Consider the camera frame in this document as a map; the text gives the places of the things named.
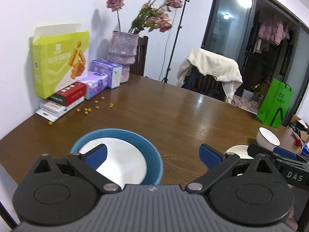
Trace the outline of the person's right hand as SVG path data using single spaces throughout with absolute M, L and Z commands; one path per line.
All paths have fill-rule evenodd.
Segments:
M 290 212 L 290 215 L 288 219 L 286 220 L 286 224 L 290 226 L 294 231 L 298 229 L 297 219 L 295 219 L 295 215 L 299 211 L 299 205 L 301 204 L 301 189 L 296 188 L 292 185 L 288 185 L 288 187 L 291 189 L 293 196 L 294 196 L 294 206 Z

